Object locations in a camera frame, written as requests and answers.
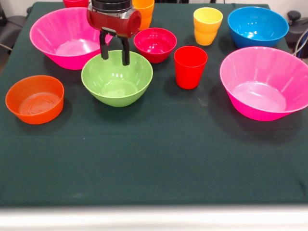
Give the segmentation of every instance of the cable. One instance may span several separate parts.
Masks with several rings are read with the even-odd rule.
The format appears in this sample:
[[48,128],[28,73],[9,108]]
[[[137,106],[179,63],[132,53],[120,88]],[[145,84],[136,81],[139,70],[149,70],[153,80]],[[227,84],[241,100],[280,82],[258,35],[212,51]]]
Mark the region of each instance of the cable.
[[297,55],[297,53],[306,45],[307,41],[308,41],[308,36],[306,37],[306,39],[303,41],[302,45],[300,46],[300,48],[298,48],[299,43],[301,42],[302,38],[305,36],[305,34],[308,33],[308,29],[305,30],[305,32],[299,37],[296,46],[295,46],[295,51],[292,55]]
[[13,49],[8,47],[8,46],[5,46],[4,44],[0,43],[0,47],[3,47],[5,49],[8,49],[9,51],[12,51]]
[[[308,37],[308,32],[307,32],[306,35],[304,36],[303,41],[306,40],[307,37]],[[298,53],[298,58],[300,58],[300,57],[302,56],[303,49],[301,49],[301,50],[299,51],[299,53]]]

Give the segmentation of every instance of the orange cup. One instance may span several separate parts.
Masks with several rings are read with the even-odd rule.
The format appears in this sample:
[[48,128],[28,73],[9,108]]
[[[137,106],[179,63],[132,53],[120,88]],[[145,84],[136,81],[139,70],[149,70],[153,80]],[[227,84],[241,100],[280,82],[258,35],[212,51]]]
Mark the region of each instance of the orange cup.
[[64,87],[51,76],[31,76],[15,83],[5,97],[7,108],[27,124],[44,124],[63,109]]
[[150,27],[155,0],[133,0],[133,6],[141,13],[140,30]]

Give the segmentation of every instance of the chair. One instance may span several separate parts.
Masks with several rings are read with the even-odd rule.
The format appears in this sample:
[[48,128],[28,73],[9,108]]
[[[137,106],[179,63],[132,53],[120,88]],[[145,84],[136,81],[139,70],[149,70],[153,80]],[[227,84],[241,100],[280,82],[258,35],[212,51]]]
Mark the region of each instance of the chair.
[[6,17],[0,3],[0,60],[11,52],[25,23],[24,16]]

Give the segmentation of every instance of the cup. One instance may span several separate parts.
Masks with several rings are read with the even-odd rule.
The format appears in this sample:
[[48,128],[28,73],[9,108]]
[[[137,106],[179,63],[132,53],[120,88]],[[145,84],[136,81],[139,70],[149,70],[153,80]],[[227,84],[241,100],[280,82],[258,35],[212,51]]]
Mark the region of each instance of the cup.
[[155,0],[133,0],[133,6],[141,13],[140,30],[150,27]]
[[63,0],[65,7],[88,7],[89,0]]
[[193,13],[194,35],[198,44],[208,46],[214,41],[223,15],[211,7],[203,7]]
[[185,46],[174,53],[176,82],[180,88],[194,89],[199,85],[207,53],[199,47]]

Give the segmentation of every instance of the plastic bowl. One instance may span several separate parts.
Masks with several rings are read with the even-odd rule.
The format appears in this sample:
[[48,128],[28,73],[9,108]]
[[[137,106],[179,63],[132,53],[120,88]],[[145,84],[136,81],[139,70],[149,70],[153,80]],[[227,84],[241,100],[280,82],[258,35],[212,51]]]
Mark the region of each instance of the plastic bowl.
[[138,52],[153,64],[164,61],[177,45],[177,37],[162,28],[140,31],[134,38]]
[[273,47],[289,30],[281,15],[260,7],[242,7],[231,12],[228,25],[238,48]]
[[[100,32],[87,21],[87,8],[53,11],[38,19],[30,30],[32,44],[59,66],[81,70],[100,53]],[[112,36],[107,35],[109,44]]]
[[276,120],[308,106],[308,65],[278,49],[248,47],[229,54],[220,79],[234,107],[254,120]]
[[130,65],[122,65],[122,51],[109,51],[109,58],[101,55],[84,66],[81,79],[88,91],[99,101],[113,107],[125,107],[138,100],[148,88],[153,69],[141,55],[129,52]]
[[15,83],[5,97],[7,108],[28,124],[44,124],[63,109],[64,87],[51,76],[31,76]]
[[63,0],[65,7],[88,7],[89,0]]

